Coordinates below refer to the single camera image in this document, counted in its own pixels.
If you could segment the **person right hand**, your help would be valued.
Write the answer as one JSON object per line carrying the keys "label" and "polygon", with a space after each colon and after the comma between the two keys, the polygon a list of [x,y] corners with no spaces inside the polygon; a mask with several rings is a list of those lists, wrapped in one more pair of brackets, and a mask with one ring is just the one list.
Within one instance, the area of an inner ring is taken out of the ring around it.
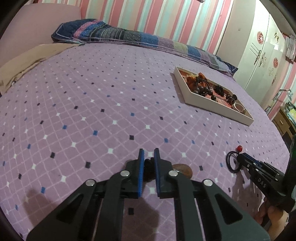
{"label": "person right hand", "polygon": [[268,229],[268,234],[271,240],[275,240],[280,233],[284,230],[288,219],[288,213],[275,206],[272,206],[267,198],[264,198],[264,202],[259,207],[258,212],[255,214],[254,219],[262,224],[263,218],[268,216],[271,221],[271,226]]}

